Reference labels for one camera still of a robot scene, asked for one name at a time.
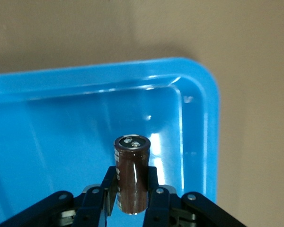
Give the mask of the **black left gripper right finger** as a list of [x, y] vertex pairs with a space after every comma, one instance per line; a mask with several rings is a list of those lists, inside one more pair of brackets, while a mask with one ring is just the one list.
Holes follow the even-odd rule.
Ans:
[[244, 227], [245, 225], [198, 192], [179, 197], [159, 185], [157, 168], [148, 167], [149, 202], [144, 227]]

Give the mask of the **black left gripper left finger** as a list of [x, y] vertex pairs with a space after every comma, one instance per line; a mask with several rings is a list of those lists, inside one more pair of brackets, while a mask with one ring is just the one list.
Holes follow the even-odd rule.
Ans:
[[106, 227], [116, 197], [116, 169], [110, 166], [101, 184], [87, 186], [77, 197], [58, 191], [13, 217], [0, 227]]

